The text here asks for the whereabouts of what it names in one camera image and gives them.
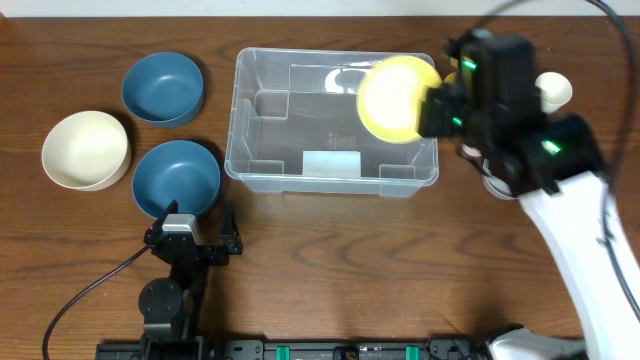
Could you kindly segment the grey small bowl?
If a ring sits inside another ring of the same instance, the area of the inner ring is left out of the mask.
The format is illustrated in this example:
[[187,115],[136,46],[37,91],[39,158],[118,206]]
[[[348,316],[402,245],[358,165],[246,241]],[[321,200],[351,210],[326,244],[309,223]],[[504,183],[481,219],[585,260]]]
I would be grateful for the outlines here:
[[504,181],[492,175],[487,160],[483,161],[483,171],[483,184],[489,193],[501,200],[515,200],[510,187]]

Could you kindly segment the yellow small bowl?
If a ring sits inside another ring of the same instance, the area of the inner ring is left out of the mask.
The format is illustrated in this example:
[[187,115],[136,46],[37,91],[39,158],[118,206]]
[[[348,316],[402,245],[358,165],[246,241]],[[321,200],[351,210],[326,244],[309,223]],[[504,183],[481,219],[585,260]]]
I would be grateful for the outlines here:
[[427,92],[442,84],[428,62],[410,55],[384,59],[364,77],[356,109],[363,126],[376,138],[406,144],[421,138],[421,108]]

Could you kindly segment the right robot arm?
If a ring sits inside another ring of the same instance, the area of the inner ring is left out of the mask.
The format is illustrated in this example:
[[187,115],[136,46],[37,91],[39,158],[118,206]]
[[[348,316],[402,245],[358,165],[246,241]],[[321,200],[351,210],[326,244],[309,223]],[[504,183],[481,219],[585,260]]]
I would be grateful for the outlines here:
[[611,194],[614,173],[588,123],[543,111],[534,47],[466,31],[449,42],[454,83],[428,90],[418,132],[477,149],[533,221],[580,319],[590,359],[639,356],[639,265]]

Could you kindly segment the pink cup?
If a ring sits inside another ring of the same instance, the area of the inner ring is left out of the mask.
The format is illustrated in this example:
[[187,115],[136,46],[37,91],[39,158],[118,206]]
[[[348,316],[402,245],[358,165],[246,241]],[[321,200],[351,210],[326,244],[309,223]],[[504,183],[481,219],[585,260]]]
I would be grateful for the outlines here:
[[470,147],[466,144],[463,144],[461,149],[469,157],[478,158],[482,156],[481,152],[475,147]]

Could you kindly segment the white cup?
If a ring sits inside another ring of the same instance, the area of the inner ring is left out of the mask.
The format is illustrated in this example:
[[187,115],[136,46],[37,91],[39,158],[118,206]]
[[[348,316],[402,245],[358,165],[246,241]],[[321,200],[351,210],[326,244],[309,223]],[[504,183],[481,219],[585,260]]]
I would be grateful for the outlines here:
[[535,85],[541,91],[541,107],[546,114],[551,114],[568,103],[573,96],[570,81],[557,72],[540,74]]

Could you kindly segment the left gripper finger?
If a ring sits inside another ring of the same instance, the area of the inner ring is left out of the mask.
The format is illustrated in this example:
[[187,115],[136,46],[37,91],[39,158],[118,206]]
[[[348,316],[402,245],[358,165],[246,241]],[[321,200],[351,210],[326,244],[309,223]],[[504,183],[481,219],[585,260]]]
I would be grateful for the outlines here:
[[225,246],[240,245],[240,234],[237,228],[232,205],[227,205],[225,207],[224,220],[220,228],[220,238]]
[[172,200],[170,204],[165,209],[164,213],[158,217],[152,225],[145,232],[146,240],[158,240],[163,236],[163,224],[167,217],[171,214],[176,214],[178,211],[178,202],[176,200]]

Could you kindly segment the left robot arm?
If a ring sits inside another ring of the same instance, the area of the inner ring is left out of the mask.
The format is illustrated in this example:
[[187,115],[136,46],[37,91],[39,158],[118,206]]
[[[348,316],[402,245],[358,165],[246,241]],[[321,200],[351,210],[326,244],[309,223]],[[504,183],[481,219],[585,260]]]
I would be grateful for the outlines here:
[[138,307],[144,317],[140,359],[215,357],[208,338],[197,333],[198,321],[209,269],[227,266],[231,256],[243,252],[231,209],[224,213],[219,238],[217,245],[202,243],[196,217],[180,214],[177,201],[146,230],[145,245],[170,266],[170,273],[150,281],[140,292]]

